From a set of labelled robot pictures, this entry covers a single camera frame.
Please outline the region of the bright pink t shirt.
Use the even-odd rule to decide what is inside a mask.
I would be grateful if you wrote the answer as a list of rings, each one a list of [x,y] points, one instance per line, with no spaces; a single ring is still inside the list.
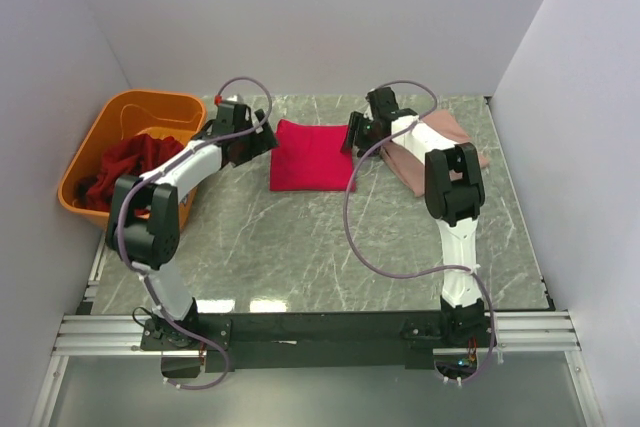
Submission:
[[[279,146],[271,151],[269,188],[274,192],[338,192],[347,189],[354,165],[343,152],[346,125],[301,125],[282,119]]]

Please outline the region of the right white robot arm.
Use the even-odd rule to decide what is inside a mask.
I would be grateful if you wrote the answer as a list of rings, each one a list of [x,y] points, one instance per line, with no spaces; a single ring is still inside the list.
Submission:
[[[464,345],[487,328],[477,280],[476,232],[485,190],[475,146],[439,133],[415,111],[398,106],[390,84],[366,95],[370,114],[352,112],[342,150],[361,159],[397,151],[423,177],[424,200],[436,221],[444,273],[439,327],[432,337]]]

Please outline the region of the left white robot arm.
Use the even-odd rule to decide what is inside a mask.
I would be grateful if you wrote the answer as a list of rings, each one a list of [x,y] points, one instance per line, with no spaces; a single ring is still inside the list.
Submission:
[[[106,242],[145,286],[153,314],[178,331],[198,325],[196,300],[173,261],[181,238],[180,205],[225,166],[240,166],[278,146],[270,113],[222,99],[214,119],[181,151],[156,168],[115,182]]]

